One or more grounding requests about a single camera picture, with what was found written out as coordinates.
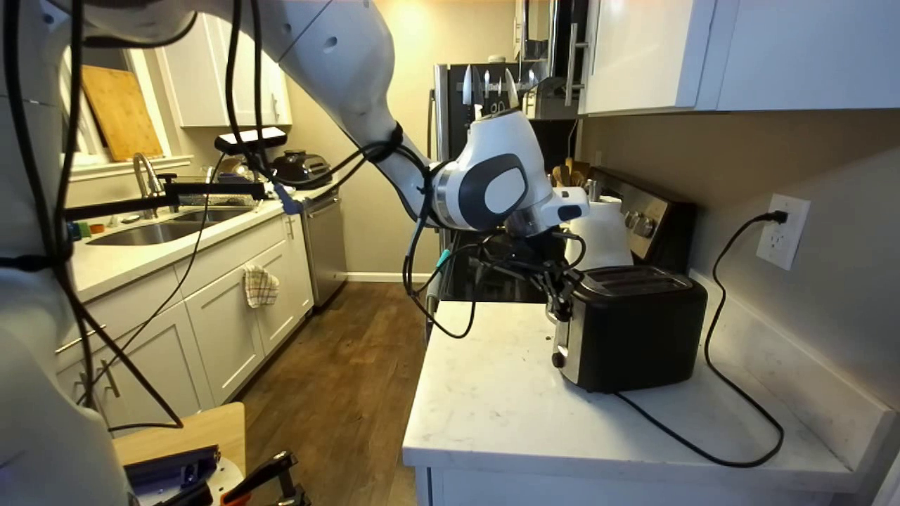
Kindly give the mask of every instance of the electrical outlet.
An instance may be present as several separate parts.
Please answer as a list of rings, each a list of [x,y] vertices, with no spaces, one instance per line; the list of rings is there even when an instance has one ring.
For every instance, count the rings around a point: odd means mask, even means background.
[[[767,210],[784,210],[788,221],[767,221],[758,234],[756,255],[789,269],[798,237],[805,234],[809,199],[774,193]]]

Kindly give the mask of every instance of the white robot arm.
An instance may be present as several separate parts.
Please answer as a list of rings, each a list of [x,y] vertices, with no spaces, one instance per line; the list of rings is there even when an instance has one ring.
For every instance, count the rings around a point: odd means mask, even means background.
[[[2,0],[0,20],[0,498],[2,504],[127,504],[123,473],[92,410],[76,407],[57,384],[53,348],[69,331],[69,310],[50,275],[26,165],[41,196],[58,189],[58,55],[67,43],[64,12],[76,0]],[[231,20],[240,0],[81,0],[83,34],[137,46],[168,43],[197,12]],[[370,0],[259,0],[261,48],[330,110],[390,180],[413,220],[458,231],[539,237],[583,213],[580,190],[555,190],[524,116],[483,119],[470,145],[438,172],[422,172],[389,113],[394,71],[390,34]],[[242,9],[249,34],[249,3]],[[30,140],[15,127],[29,119]]]

